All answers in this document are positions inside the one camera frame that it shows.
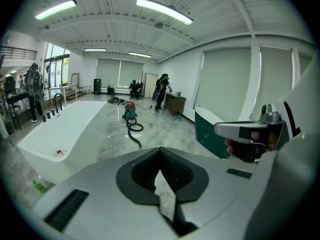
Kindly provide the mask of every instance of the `faucet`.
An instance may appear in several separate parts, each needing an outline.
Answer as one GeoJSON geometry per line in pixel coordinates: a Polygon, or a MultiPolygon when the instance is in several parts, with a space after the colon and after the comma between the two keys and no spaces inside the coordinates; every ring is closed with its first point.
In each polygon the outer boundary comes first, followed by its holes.
{"type": "MultiPolygon", "coordinates": [[[[54,98],[53,98],[54,99],[55,111],[56,111],[56,113],[59,113],[59,110],[57,108],[57,101],[56,101],[57,95],[60,95],[62,98],[64,98],[64,97],[63,97],[63,95],[61,93],[57,93],[56,95],[54,95],[54,98]]],[[[60,101],[60,109],[62,110],[61,98],[60,98],[59,101],[60,101]]]]}

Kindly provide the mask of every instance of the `hand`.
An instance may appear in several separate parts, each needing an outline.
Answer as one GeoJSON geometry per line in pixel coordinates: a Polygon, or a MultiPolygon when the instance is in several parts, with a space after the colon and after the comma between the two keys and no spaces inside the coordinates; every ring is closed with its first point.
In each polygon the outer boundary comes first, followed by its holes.
{"type": "MultiPolygon", "coordinates": [[[[259,132],[258,131],[252,131],[251,132],[251,139],[253,141],[257,141],[259,139],[259,132]]],[[[278,139],[279,139],[279,135],[276,134],[275,132],[270,132],[270,135],[269,135],[269,139],[268,139],[268,143],[267,145],[269,146],[269,148],[271,150],[275,150],[275,147],[276,147],[276,144],[278,142],[278,139]]],[[[226,139],[224,141],[224,144],[227,145],[228,147],[226,148],[226,151],[231,155],[231,156],[234,156],[234,147],[232,146],[232,142],[230,139],[226,139]]]]}

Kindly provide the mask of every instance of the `fluorescent light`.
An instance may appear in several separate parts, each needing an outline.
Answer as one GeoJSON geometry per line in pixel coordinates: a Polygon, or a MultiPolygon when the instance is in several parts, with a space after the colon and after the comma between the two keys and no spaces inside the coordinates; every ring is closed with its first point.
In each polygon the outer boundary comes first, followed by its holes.
{"type": "Polygon", "coordinates": [[[136,5],[137,6],[141,6],[141,7],[145,7],[145,8],[149,8],[152,10],[156,10],[160,13],[169,15],[187,25],[190,25],[191,23],[194,22],[194,20],[186,15],[184,15],[182,12],[173,9],[163,3],[160,2],[156,2],[153,0],[137,0],[136,1],[136,5]]]}
{"type": "Polygon", "coordinates": [[[105,48],[86,48],[84,49],[86,52],[106,52],[105,48]]]}
{"type": "Polygon", "coordinates": [[[129,52],[130,55],[135,55],[135,56],[140,56],[140,57],[145,57],[145,58],[151,58],[150,55],[142,54],[142,53],[136,53],[136,52],[129,52]]]}
{"type": "Polygon", "coordinates": [[[43,20],[44,18],[52,15],[52,14],[56,14],[60,11],[63,11],[65,9],[71,8],[71,7],[75,7],[77,5],[76,0],[68,0],[66,2],[60,3],[56,6],[53,6],[43,12],[41,12],[40,14],[36,15],[35,18],[39,21],[43,20]]]}

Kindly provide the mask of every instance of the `green bathtub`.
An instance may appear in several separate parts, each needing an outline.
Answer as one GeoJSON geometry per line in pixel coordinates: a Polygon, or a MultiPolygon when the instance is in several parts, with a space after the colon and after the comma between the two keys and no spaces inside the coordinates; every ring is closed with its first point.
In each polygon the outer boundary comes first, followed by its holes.
{"type": "Polygon", "coordinates": [[[223,122],[219,120],[209,110],[197,107],[195,109],[195,134],[197,141],[214,155],[221,159],[226,159],[230,155],[227,152],[225,139],[215,134],[215,123],[223,122]]]}

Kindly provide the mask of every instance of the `marble floor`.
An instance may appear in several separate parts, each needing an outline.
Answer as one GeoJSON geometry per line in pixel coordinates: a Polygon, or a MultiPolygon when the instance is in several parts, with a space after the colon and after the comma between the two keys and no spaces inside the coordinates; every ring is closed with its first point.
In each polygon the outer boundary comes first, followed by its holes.
{"type": "MultiPolygon", "coordinates": [[[[121,99],[129,99],[127,95],[116,96],[121,99]]],[[[79,100],[106,101],[109,98],[110,96],[106,94],[93,95],[90,93],[79,97],[79,100]]],[[[148,98],[141,100],[133,99],[132,101],[136,104],[137,121],[144,126],[143,131],[135,132],[135,137],[141,142],[142,149],[169,147],[195,155],[216,158],[210,151],[197,142],[195,127],[192,123],[184,118],[176,120],[175,117],[165,110],[155,112],[153,108],[148,109],[152,104],[152,101],[148,98]]],[[[108,103],[107,111],[107,134],[101,147],[99,159],[110,159],[137,151],[139,147],[137,143],[128,137],[126,122],[122,118],[124,106],[108,103]]],[[[0,169],[3,183],[7,187],[11,199],[27,209],[31,209],[43,195],[34,188],[33,180],[45,187],[52,187],[51,183],[46,182],[34,171],[17,148],[19,141],[41,123],[42,120],[39,118],[37,123],[28,121],[22,125],[21,130],[16,129],[10,135],[14,146],[10,146],[4,141],[0,142],[0,169]]],[[[155,185],[157,187],[155,193],[161,199],[160,209],[164,215],[172,219],[175,195],[170,190],[161,173],[156,177],[155,185]]]]}

